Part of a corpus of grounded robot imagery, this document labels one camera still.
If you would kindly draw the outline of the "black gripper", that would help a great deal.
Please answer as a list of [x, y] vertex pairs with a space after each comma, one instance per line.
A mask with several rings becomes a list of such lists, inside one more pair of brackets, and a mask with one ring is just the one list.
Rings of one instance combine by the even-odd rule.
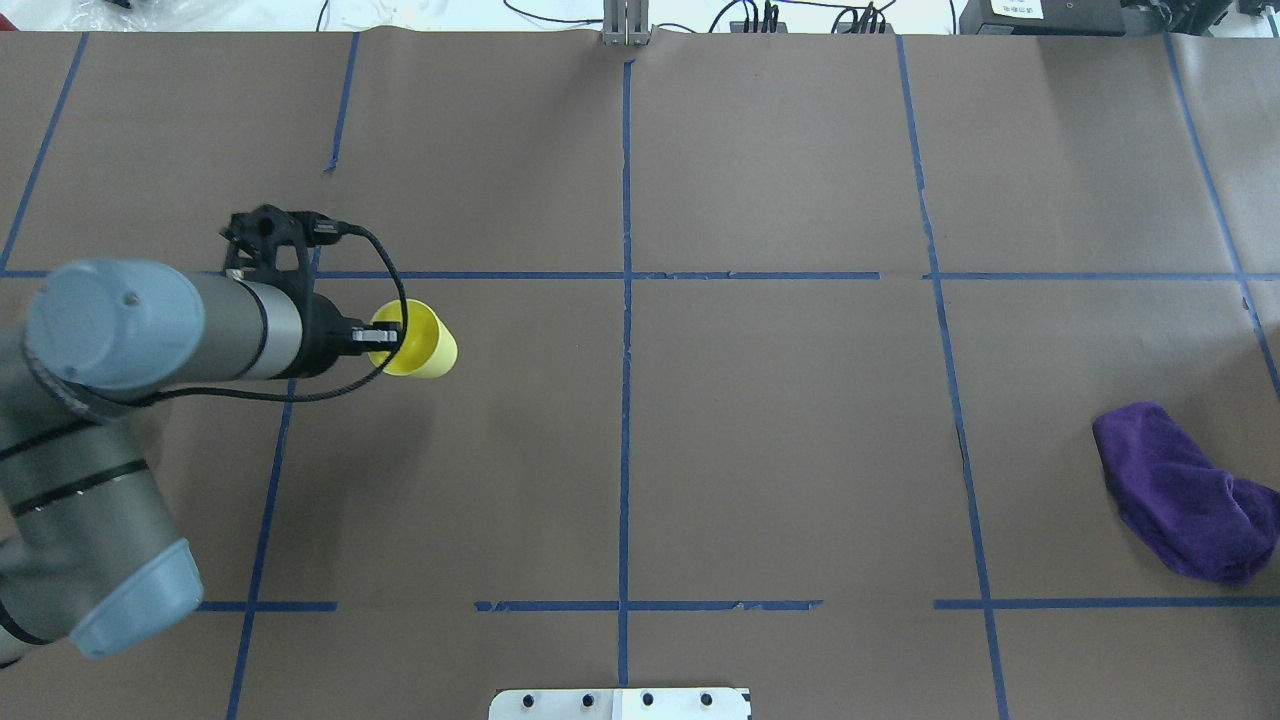
[[312, 378], [328, 372], [340, 357], [355, 357], [365, 351], [396, 351], [403, 342], [402, 325], [365, 325], [358, 318], [346, 316], [338, 306], [320, 293], [310, 293], [300, 305], [302, 340], [298, 350], [298, 378]]

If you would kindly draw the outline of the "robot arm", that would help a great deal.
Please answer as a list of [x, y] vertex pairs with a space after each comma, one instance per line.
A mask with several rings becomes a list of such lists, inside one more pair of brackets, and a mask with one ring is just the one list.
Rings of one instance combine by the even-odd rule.
[[3, 666], [70, 642], [102, 659], [191, 615], [205, 596], [189, 541], [132, 418], [183, 397], [244, 398], [239, 380], [300, 379], [404, 343], [285, 278], [91, 258], [51, 272], [3, 329]]

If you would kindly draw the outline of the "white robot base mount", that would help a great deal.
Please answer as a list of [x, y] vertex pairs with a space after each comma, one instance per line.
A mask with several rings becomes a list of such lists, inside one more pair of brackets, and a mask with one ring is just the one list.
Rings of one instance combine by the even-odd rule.
[[732, 687], [508, 689], [489, 719], [751, 719], [750, 691]]

